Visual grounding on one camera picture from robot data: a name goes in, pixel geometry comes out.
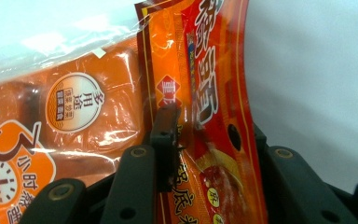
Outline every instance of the food package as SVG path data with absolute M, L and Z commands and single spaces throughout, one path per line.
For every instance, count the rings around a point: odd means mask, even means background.
M 141 2 L 126 32 L 0 66 L 0 223 L 18 223 L 52 181 L 113 174 L 167 104 L 182 110 L 180 166 L 158 195 L 158 223 L 267 223 L 245 89 L 247 3 Z

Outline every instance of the white wall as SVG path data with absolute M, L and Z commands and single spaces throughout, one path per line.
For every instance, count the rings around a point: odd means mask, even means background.
M 255 123 L 320 177 L 358 183 L 358 1 L 252 0 L 245 37 Z

